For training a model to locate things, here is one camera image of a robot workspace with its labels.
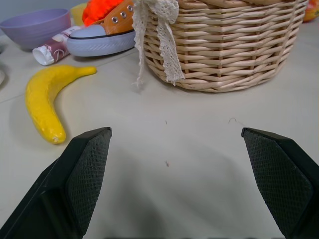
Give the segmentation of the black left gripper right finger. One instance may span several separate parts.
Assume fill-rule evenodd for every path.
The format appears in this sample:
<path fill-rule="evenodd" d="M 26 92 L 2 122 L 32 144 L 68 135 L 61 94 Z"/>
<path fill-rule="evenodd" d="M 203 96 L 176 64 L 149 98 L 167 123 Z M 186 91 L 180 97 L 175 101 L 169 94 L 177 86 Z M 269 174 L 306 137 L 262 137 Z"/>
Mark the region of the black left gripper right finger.
<path fill-rule="evenodd" d="M 257 187 L 286 239 L 319 239 L 319 165 L 292 139 L 243 128 Z"/>

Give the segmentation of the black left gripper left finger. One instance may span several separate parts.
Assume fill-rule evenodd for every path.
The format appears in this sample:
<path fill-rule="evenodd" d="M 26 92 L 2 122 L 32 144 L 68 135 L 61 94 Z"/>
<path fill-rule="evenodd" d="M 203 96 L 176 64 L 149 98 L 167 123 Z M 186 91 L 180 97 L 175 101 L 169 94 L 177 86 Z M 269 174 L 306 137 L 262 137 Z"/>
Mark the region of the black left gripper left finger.
<path fill-rule="evenodd" d="M 82 239 L 101 191 L 112 130 L 73 138 L 0 229 L 0 239 Z"/>

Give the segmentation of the wicker basket with lace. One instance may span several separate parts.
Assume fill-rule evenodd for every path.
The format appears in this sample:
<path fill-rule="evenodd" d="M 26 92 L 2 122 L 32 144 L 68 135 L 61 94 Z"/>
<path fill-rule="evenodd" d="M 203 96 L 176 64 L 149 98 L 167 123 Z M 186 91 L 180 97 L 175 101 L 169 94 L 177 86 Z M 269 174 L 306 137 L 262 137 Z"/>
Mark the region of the wicker basket with lace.
<path fill-rule="evenodd" d="M 164 82 L 203 92 L 231 92 L 262 84 L 287 61 L 309 0 L 169 0 L 168 23 L 183 78 L 167 75 L 152 1 L 144 36 L 145 61 Z"/>

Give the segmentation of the yellow banana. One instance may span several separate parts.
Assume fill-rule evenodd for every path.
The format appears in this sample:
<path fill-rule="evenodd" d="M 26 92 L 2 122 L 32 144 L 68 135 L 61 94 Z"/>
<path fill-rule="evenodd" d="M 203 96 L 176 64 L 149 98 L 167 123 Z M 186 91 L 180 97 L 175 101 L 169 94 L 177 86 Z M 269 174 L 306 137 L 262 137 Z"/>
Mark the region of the yellow banana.
<path fill-rule="evenodd" d="M 66 140 L 54 108 L 59 92 L 76 79 L 96 72 L 94 66 L 55 65 L 41 69 L 30 78 L 25 89 L 25 105 L 35 128 L 47 142 L 61 144 Z"/>

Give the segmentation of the pink tube with white cap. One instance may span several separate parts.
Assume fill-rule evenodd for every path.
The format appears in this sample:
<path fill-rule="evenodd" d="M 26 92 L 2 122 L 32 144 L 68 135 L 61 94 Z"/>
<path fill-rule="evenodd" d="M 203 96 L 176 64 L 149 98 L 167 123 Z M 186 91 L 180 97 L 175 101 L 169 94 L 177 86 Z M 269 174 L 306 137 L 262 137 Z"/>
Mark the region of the pink tube with white cap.
<path fill-rule="evenodd" d="M 69 51 L 67 49 L 66 43 L 70 34 L 76 30 L 82 29 L 81 26 L 72 26 L 63 32 L 51 37 L 41 46 L 34 48 L 32 54 L 35 60 L 43 65 L 48 66 L 58 62 L 67 55 Z"/>

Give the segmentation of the orange canvas sneaker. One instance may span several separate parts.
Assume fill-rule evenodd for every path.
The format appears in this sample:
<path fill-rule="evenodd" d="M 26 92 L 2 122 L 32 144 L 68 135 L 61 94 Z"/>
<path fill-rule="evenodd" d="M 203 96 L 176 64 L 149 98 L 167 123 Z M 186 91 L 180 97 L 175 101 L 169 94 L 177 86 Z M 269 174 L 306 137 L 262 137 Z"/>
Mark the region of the orange canvas sneaker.
<path fill-rule="evenodd" d="M 70 34 L 67 49 L 78 57 L 112 55 L 135 45 L 133 0 L 123 0 L 107 16 Z"/>

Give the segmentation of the purple plastic bowl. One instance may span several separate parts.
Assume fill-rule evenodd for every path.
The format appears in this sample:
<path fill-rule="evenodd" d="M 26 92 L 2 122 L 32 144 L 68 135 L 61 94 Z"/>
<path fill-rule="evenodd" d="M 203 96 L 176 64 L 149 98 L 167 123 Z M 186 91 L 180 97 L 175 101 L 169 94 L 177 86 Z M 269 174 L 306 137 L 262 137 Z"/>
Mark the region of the purple plastic bowl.
<path fill-rule="evenodd" d="M 70 26 L 70 12 L 64 8 L 42 9 L 0 22 L 4 34 L 24 50 L 44 44 Z"/>

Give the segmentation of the yellow cup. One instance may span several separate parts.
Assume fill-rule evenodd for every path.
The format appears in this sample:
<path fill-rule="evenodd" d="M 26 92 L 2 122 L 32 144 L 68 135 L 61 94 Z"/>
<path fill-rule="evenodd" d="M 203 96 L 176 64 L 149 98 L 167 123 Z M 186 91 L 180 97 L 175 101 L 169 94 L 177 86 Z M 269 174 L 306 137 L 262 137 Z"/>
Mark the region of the yellow cup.
<path fill-rule="evenodd" d="M 84 24 L 82 20 L 82 15 L 86 6 L 86 3 L 81 3 L 70 9 L 74 25 L 82 26 Z"/>

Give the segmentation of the orange fluffy item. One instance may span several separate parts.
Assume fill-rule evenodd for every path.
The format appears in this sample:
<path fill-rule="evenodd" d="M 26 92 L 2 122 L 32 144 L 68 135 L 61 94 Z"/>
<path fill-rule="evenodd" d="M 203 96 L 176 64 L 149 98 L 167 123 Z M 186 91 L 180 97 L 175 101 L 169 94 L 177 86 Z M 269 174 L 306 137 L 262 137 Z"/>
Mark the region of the orange fluffy item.
<path fill-rule="evenodd" d="M 123 0 L 89 0 L 83 10 L 82 21 L 89 26 L 104 19 Z"/>

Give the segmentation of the white lace ribbon bow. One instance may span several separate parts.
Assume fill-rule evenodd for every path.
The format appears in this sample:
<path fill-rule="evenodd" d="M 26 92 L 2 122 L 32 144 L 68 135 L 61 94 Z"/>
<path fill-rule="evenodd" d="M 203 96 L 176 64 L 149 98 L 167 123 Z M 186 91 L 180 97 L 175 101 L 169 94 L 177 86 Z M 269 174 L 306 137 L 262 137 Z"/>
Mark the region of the white lace ribbon bow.
<path fill-rule="evenodd" d="M 184 80 L 181 65 L 177 56 L 175 39 L 171 25 L 177 20 L 179 4 L 177 0 L 133 0 L 133 29 L 135 31 L 135 47 L 139 51 L 139 74 L 137 87 L 143 83 L 142 76 L 145 68 L 144 36 L 147 29 L 149 10 L 158 18 L 157 32 L 160 41 L 160 55 L 163 58 L 163 67 L 166 79 L 173 83 Z"/>

